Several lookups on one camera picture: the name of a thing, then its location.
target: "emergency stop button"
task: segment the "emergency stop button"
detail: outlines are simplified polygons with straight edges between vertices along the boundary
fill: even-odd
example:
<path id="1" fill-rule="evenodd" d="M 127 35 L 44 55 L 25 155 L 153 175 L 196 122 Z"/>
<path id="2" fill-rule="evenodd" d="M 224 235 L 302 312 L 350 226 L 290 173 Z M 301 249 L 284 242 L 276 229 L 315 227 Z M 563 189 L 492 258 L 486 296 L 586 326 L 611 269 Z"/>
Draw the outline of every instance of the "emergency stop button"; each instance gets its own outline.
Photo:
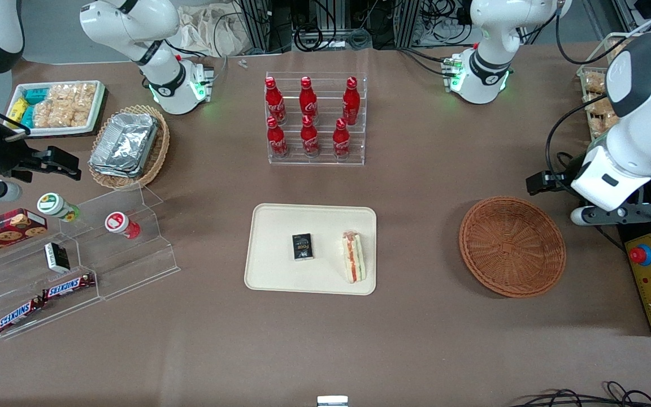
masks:
<path id="1" fill-rule="evenodd" d="M 648 245 L 637 245 L 631 248 L 630 260 L 640 266 L 651 265 L 651 248 Z"/>

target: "bottle cap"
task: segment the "bottle cap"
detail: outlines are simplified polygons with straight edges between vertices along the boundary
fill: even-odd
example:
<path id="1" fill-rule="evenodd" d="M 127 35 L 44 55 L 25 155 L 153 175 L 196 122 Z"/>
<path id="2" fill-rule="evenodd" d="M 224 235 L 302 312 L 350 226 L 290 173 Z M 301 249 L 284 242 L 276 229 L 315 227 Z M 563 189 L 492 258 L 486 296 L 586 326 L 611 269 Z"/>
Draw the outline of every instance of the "bottle cap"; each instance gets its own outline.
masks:
<path id="1" fill-rule="evenodd" d="M 62 210 L 64 199 L 54 192 L 45 193 L 37 201 L 37 209 L 43 214 L 52 215 Z"/>
<path id="2" fill-rule="evenodd" d="M 129 226 L 129 218 L 122 212 L 112 212 L 104 221 L 104 227 L 113 233 L 124 232 Z"/>

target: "white cloth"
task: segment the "white cloth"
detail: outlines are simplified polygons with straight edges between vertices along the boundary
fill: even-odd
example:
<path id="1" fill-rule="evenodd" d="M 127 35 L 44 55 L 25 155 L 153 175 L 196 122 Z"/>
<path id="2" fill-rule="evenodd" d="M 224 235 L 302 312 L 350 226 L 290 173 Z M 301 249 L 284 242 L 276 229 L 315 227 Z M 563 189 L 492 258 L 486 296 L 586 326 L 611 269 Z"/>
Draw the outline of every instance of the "white cloth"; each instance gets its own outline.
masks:
<path id="1" fill-rule="evenodd" d="M 214 57 L 240 54 L 251 48 L 250 39 L 241 20 L 242 15 L 224 16 L 240 13 L 240 7 L 233 3 L 212 3 L 206 6 L 180 6 L 181 41 L 179 48 L 199 51 Z"/>

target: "tray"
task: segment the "tray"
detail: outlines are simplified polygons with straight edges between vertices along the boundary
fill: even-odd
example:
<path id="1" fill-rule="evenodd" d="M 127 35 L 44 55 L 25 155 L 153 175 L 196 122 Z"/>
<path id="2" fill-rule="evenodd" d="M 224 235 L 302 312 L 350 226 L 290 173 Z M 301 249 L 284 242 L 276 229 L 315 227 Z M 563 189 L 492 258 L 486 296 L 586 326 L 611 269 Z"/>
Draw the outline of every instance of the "tray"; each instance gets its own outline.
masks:
<path id="1" fill-rule="evenodd" d="M 346 279 L 341 237 L 361 234 L 366 279 Z M 311 260 L 293 260 L 292 235 L 310 233 Z M 367 296 L 376 282 L 376 215 L 356 206 L 312 206 L 262 203 L 253 210 L 245 285 L 264 291 Z"/>
<path id="2" fill-rule="evenodd" d="M 95 128 L 99 116 L 102 113 L 102 105 L 105 99 L 105 86 L 99 80 L 72 80 L 69 82 L 40 82 L 40 83 L 23 83 L 17 85 L 14 90 L 14 95 L 11 96 L 10 104 L 7 108 L 7 116 L 11 111 L 11 108 L 14 107 L 16 100 L 24 93 L 24 90 L 28 89 L 39 89 L 39 88 L 49 88 L 52 85 L 57 84 L 67 84 L 74 85 L 75 83 L 93 83 L 97 85 L 95 90 L 95 98 L 92 101 L 92 107 L 90 108 L 90 115 L 87 119 L 87 124 L 84 126 L 78 127 L 52 127 L 52 128 L 32 128 L 31 134 L 28 138 L 49 138 L 49 137 L 71 137 L 71 136 L 90 136 L 89 133 Z M 15 132 L 23 132 L 23 129 L 16 128 L 13 129 Z"/>

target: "red button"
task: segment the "red button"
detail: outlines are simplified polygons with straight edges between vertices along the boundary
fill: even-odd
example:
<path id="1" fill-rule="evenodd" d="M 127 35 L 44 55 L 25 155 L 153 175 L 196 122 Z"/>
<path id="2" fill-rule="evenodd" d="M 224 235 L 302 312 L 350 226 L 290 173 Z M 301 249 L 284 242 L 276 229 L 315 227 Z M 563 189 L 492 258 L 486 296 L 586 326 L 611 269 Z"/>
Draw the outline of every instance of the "red button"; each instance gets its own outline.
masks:
<path id="1" fill-rule="evenodd" d="M 646 261 L 646 251 L 641 247 L 631 248 L 630 260 L 635 263 L 644 263 Z"/>

